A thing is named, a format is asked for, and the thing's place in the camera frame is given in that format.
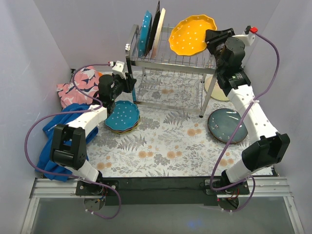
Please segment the orange dotted plate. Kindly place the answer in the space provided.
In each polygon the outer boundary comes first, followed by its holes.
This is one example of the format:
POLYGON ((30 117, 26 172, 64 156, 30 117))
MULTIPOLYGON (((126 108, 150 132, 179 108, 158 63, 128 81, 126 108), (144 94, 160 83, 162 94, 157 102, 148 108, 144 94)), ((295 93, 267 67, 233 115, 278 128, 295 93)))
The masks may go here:
POLYGON ((207 15, 192 15, 182 20, 169 36, 170 49, 179 56, 193 56, 206 49, 206 30, 217 30, 207 15))

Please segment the blue dotted plate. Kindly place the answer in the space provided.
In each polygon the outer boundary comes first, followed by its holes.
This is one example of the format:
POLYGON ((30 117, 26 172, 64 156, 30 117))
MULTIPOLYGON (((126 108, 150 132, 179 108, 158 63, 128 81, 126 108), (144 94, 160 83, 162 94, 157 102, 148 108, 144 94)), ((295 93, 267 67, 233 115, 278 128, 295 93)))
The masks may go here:
POLYGON ((139 120, 140 112, 135 104, 127 100, 119 100, 105 125, 113 130, 124 131, 131 128, 139 120))
POLYGON ((152 14, 150 11, 146 11, 144 15, 144 19, 142 21, 142 27, 140 32, 140 38, 138 43, 138 57, 142 58, 145 56, 146 49, 148 46, 150 31, 152 27, 152 14))

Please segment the steel dish rack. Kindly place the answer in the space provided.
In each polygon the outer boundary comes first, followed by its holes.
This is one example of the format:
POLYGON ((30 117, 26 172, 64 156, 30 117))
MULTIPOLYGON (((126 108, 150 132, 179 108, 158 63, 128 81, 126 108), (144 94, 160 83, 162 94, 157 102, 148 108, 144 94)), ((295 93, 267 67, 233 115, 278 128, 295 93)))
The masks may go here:
POLYGON ((215 59, 207 50, 194 56, 179 56, 171 51, 172 27, 161 29, 156 57, 141 58, 138 43, 141 28, 133 25, 126 41, 125 56, 129 73, 137 79, 132 92, 139 105, 198 113, 203 117, 209 98, 204 82, 215 71, 215 59))

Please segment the cream white plate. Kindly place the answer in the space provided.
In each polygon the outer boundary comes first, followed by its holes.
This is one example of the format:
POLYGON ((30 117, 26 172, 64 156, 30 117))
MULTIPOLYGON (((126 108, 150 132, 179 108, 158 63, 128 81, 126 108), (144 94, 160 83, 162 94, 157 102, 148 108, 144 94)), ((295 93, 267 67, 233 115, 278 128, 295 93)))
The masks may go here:
POLYGON ((159 21, 158 21, 158 25, 157 25, 157 28, 156 28, 156 35, 155 35, 155 40, 154 40, 154 44, 153 44, 151 59, 155 59, 156 56, 157 56, 158 47, 159 47, 159 39, 160 39, 160 35, 161 35, 161 32, 162 32, 162 27, 163 27, 165 14, 166 14, 166 9, 162 8, 161 12, 160 12, 160 18, 159 18, 159 21))

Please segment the beige plate with sprig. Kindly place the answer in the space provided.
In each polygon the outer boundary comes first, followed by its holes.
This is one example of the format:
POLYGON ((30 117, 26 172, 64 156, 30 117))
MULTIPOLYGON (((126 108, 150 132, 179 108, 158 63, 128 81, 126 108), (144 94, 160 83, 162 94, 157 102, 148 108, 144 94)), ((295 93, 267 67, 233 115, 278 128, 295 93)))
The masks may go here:
MULTIPOLYGON (((213 75, 207 75, 204 81, 205 91, 207 92, 211 83, 213 75)), ((211 97, 218 101, 229 101, 229 99, 224 95, 222 89, 220 89, 218 83, 216 82, 214 85, 214 89, 212 91, 211 97)))

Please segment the black square plate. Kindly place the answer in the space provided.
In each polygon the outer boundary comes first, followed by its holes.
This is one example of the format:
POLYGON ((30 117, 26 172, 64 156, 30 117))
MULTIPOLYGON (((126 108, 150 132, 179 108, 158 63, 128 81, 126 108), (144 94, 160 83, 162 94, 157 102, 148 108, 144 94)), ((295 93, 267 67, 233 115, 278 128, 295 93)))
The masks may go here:
POLYGON ((157 26, 159 23, 159 19, 160 19, 160 1, 158 1, 158 3, 157 3, 156 12, 155 12, 153 24, 151 27, 148 44, 147 44, 146 51, 144 54, 145 57, 149 54, 149 52, 151 51, 151 49, 153 47, 155 36, 156 36, 156 30, 157 30, 157 26))

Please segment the dark green brown plate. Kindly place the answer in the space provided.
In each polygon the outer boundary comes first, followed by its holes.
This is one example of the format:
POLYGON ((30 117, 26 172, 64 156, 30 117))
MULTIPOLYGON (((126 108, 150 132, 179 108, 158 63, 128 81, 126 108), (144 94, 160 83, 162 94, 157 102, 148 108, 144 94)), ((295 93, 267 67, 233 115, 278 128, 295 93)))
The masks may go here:
POLYGON ((214 138, 227 143, 240 119, 241 117, 236 110, 221 108, 209 115, 207 125, 214 138))

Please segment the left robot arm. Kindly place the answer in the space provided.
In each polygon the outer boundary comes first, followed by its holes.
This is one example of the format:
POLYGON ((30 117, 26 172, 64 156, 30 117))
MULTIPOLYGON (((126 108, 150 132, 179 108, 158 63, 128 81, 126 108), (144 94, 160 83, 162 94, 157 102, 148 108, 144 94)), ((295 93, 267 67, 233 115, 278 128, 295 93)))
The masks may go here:
POLYGON ((89 109, 68 124, 56 125, 53 133, 50 160, 72 172, 74 178, 87 182, 87 189, 93 195, 103 191, 103 177, 87 160, 86 137, 98 124, 110 117, 116 108, 115 99, 122 93, 133 93, 137 80, 129 73, 126 79, 114 72, 99 78, 98 91, 89 109))

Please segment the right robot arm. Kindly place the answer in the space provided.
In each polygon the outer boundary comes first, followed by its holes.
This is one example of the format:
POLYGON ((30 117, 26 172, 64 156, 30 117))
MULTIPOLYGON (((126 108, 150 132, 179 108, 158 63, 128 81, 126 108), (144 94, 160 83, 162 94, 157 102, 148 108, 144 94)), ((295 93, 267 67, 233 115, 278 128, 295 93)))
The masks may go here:
POLYGON ((206 47, 216 61, 214 79, 241 117, 230 140, 239 126, 244 124, 251 141, 250 146, 242 151, 241 160, 224 170, 219 180, 214 180, 213 175, 210 177, 209 188, 213 191, 233 193, 253 173, 280 163, 290 144, 290 137, 279 133, 259 104, 259 98, 270 88, 255 95, 251 81, 242 68, 245 47, 252 45, 255 37, 267 42, 275 51, 276 68, 269 83, 272 86, 279 69, 279 52, 269 39, 258 33, 256 27, 248 26, 241 35, 235 34, 232 28, 221 31, 208 29, 205 32, 206 47))

